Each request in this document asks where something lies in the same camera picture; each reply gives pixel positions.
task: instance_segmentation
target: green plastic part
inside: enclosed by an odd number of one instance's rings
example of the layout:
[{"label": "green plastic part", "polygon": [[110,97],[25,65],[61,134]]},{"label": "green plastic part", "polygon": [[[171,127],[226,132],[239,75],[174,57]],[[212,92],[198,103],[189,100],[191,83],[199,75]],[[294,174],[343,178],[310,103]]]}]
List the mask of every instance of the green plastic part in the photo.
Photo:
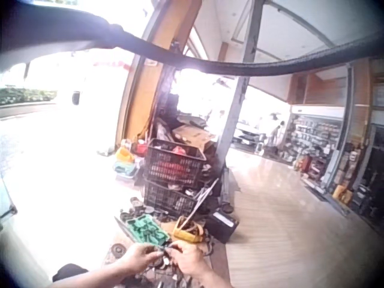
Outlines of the green plastic part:
[{"label": "green plastic part", "polygon": [[163,246],[170,239],[167,232],[147,214],[128,220],[126,225],[132,237],[139,243]]}]

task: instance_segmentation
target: black plastic crate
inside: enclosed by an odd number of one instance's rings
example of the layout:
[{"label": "black plastic crate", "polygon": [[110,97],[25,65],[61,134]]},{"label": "black plastic crate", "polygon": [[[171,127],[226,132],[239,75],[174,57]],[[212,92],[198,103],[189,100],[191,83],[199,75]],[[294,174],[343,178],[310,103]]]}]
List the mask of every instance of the black plastic crate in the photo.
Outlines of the black plastic crate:
[{"label": "black plastic crate", "polygon": [[144,204],[147,206],[165,210],[169,215],[178,218],[191,214],[196,202],[185,194],[145,180]]},{"label": "black plastic crate", "polygon": [[[172,152],[177,146],[187,155]],[[153,139],[148,145],[144,176],[150,181],[195,187],[205,160],[199,148]]]}]

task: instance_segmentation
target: hand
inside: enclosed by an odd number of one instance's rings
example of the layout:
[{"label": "hand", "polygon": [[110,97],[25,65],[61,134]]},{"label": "hand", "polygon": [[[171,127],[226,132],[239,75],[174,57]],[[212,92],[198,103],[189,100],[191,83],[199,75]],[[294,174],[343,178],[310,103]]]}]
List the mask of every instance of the hand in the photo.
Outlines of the hand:
[{"label": "hand", "polygon": [[196,245],[176,241],[170,247],[166,251],[184,274],[201,279],[205,274],[212,271],[205,262],[202,251]]},{"label": "hand", "polygon": [[155,251],[151,244],[133,244],[116,264],[127,275],[143,272],[149,264],[163,256],[163,252]]}]

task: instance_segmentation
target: person's left hand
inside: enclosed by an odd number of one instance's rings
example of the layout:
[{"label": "person's left hand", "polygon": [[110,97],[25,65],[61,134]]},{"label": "person's left hand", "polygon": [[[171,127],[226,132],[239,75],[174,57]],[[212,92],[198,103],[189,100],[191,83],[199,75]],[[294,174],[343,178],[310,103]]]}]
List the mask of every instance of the person's left hand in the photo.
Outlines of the person's left hand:
[{"label": "person's left hand", "polygon": [[143,272],[149,264],[163,256],[163,252],[155,251],[151,244],[133,244],[116,264],[127,275],[134,275]]}]

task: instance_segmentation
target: battery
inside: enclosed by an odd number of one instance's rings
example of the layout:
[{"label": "battery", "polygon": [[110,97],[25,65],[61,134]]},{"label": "battery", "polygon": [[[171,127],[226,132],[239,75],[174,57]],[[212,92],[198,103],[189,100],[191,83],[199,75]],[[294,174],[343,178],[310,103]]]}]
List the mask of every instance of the battery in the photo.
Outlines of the battery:
[{"label": "battery", "polygon": [[221,243],[227,243],[239,225],[239,221],[225,214],[220,208],[208,215],[204,228]]}]

